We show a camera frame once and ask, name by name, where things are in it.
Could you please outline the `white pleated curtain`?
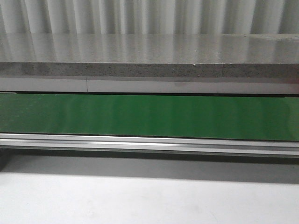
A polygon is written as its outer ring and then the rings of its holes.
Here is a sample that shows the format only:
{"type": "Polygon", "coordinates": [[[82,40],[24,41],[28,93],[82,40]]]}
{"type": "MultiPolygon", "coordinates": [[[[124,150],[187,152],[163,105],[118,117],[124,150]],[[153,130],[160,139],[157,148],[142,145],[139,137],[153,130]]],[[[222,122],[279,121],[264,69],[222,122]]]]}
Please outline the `white pleated curtain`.
{"type": "Polygon", "coordinates": [[[3,0],[0,32],[296,34],[296,0],[3,0]]]}

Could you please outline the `grey stone counter slab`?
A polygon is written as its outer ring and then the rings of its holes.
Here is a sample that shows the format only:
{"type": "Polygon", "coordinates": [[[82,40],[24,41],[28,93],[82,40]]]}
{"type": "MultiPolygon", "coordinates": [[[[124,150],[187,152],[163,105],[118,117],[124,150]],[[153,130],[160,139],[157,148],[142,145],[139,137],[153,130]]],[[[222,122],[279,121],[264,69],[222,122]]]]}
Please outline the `grey stone counter slab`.
{"type": "Polygon", "coordinates": [[[7,34],[1,76],[299,77],[298,35],[7,34]]]}

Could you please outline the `green conveyor belt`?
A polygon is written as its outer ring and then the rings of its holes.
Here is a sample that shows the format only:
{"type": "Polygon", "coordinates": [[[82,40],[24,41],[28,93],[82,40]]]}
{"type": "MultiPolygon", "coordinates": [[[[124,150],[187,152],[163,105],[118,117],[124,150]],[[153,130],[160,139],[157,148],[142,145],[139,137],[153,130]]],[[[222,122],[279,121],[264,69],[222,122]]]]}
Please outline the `green conveyor belt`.
{"type": "Polygon", "coordinates": [[[296,97],[2,93],[3,133],[299,139],[296,97]]]}

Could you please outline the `aluminium conveyor front rail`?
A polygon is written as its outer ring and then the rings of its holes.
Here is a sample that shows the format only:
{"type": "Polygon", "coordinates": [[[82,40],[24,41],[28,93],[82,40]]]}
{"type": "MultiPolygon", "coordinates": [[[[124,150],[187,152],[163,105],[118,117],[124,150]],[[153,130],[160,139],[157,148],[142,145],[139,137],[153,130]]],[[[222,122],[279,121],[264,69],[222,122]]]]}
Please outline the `aluminium conveyor front rail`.
{"type": "Polygon", "coordinates": [[[178,154],[299,155],[296,141],[1,133],[1,148],[178,154]]]}

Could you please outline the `white conveyor rear rail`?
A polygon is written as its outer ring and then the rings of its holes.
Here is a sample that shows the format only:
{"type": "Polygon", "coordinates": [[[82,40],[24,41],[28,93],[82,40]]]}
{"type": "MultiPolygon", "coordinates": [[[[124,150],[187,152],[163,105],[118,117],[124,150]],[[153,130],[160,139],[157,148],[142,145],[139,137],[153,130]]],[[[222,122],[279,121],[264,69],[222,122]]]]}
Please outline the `white conveyor rear rail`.
{"type": "Polygon", "coordinates": [[[298,78],[1,77],[1,92],[297,95],[298,78]]]}

